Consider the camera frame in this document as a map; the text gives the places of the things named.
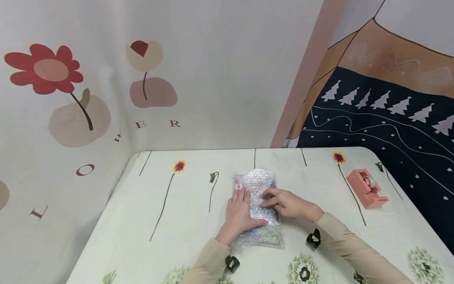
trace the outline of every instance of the white backdrop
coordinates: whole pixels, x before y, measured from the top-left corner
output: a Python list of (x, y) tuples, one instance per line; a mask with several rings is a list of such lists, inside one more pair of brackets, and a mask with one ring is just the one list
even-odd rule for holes
[(65, 283), (134, 152), (269, 147), (322, 3), (2, 1), (1, 282)]

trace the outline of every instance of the tape roll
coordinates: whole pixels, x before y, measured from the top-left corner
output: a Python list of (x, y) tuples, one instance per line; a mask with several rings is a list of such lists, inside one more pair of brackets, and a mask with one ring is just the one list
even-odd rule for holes
[(372, 178), (372, 176), (367, 175), (364, 178), (369, 180), (369, 188), (375, 187), (376, 182), (375, 182), (374, 178)]

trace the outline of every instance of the bubble wrap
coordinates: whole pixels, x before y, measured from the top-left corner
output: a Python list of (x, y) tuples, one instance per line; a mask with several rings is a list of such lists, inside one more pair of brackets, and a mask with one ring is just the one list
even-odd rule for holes
[(253, 219), (265, 219), (268, 225), (257, 227), (241, 233), (233, 243), (233, 247), (242, 248), (248, 245), (262, 245), (273, 248), (283, 248), (282, 228), (277, 211), (272, 207), (262, 208), (260, 204), (265, 201), (262, 193), (276, 187), (274, 173), (266, 169), (255, 169), (247, 175), (234, 175), (234, 190), (240, 190), (243, 186), (251, 191), (251, 209), (249, 211)]

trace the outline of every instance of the table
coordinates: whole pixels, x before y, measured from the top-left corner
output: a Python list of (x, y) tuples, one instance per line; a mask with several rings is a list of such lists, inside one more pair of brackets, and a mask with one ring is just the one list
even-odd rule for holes
[[(346, 161), (335, 162), (333, 152)], [(177, 167), (184, 168), (174, 173), (179, 160), (183, 164)], [(378, 162), (362, 147), (140, 152), (126, 165), (67, 283), (175, 284), (223, 224), (233, 175), (254, 168), (273, 170), (279, 188), (331, 212), (415, 283), (424, 283), (430, 269), (430, 283), (454, 283), (453, 255), (386, 168), (380, 172)], [(360, 212), (344, 179), (360, 168), (368, 169), (380, 195), (390, 199), (382, 208), (364, 209), (359, 203)], [(305, 266), (313, 277), (298, 283), (356, 283), (343, 259), (323, 244), (317, 250), (306, 244), (313, 224), (285, 218), (282, 223), (285, 249), (233, 252), (241, 265), (219, 283), (296, 283), (287, 275)]]

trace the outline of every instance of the fabric backdrop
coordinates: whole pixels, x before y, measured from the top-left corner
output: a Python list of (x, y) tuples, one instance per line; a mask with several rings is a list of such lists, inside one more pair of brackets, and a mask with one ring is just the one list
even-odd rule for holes
[(452, 9), (351, 1), (287, 143), (371, 149), (454, 252)]
[(0, 282), (65, 283), (133, 153), (282, 143), (341, 2), (2, 1)]

